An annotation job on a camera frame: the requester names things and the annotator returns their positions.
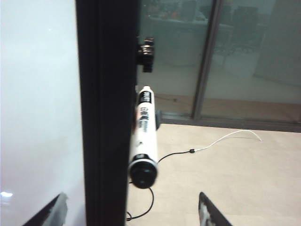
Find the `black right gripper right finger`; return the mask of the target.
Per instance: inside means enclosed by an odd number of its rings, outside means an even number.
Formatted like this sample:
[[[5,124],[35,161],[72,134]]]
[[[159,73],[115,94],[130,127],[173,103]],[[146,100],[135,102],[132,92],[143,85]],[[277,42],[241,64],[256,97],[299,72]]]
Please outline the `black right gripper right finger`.
[[[201,226],[232,226],[204,192],[199,194],[198,214]]]

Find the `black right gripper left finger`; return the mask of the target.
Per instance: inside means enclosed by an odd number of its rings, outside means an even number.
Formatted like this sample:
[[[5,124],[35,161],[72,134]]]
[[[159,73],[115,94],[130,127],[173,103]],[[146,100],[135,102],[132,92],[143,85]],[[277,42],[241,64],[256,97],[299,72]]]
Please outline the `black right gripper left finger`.
[[[60,193],[24,226],[63,226],[67,215],[67,195]]]

